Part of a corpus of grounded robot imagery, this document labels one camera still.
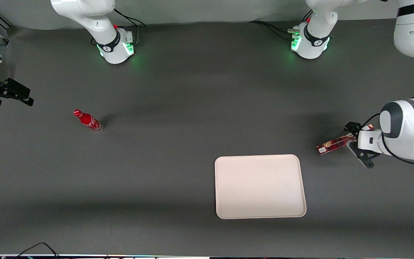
gray table surface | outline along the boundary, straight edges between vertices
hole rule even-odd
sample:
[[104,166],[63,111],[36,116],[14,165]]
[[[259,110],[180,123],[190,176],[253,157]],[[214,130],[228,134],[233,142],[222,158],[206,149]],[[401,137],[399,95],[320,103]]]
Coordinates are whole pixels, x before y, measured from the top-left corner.
[[[414,166],[315,150],[414,95],[394,22],[339,22],[316,60],[259,24],[151,26],[119,65],[85,30],[11,30],[35,102],[0,108],[0,253],[414,258]],[[299,157],[306,215],[218,218],[215,159],[265,154]]]

beige tray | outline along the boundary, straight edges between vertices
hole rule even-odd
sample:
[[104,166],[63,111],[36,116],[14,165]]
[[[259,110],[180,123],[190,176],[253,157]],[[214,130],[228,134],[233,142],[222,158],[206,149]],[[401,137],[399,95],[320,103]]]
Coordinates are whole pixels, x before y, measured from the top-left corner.
[[219,157],[215,161],[217,215],[223,219],[293,218],[306,213],[294,155]]

black bracket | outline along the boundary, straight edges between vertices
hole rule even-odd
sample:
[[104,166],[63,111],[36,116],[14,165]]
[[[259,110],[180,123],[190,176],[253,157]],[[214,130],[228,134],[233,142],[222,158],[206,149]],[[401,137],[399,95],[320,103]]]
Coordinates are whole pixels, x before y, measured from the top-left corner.
[[349,123],[345,125],[344,131],[348,131],[352,133],[354,136],[357,136],[359,134],[361,126],[362,125],[360,123],[350,121]]
[[375,164],[373,164],[372,159],[381,155],[371,150],[359,149],[357,142],[352,141],[349,143],[349,148],[355,154],[355,156],[362,162],[362,164],[368,169],[372,169]]

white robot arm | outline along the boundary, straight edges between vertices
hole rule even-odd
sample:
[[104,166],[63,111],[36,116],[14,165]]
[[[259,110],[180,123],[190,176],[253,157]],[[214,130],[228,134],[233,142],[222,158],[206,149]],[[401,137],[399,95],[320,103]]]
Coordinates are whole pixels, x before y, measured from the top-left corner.
[[114,10],[115,0],[51,0],[51,5],[59,15],[86,28],[109,63],[122,63],[134,54],[132,32],[115,28],[105,16]]
[[[414,58],[414,0],[398,2],[394,43],[399,51]],[[387,103],[379,123],[380,130],[359,132],[358,149],[392,155],[402,161],[414,160],[414,98]]]
[[315,59],[327,49],[329,35],[338,21],[337,7],[363,3],[367,0],[306,0],[314,14],[310,22],[303,22],[293,27],[297,36],[291,50],[305,59]]

red bottle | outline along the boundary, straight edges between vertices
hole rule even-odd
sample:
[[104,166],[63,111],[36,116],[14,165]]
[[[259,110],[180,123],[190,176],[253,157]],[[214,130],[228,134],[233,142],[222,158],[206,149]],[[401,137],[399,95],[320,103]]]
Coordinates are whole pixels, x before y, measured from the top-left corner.
[[74,116],[78,117],[82,124],[87,128],[94,130],[95,132],[100,132],[103,130],[103,125],[100,124],[92,115],[88,113],[83,113],[80,110],[74,110]]

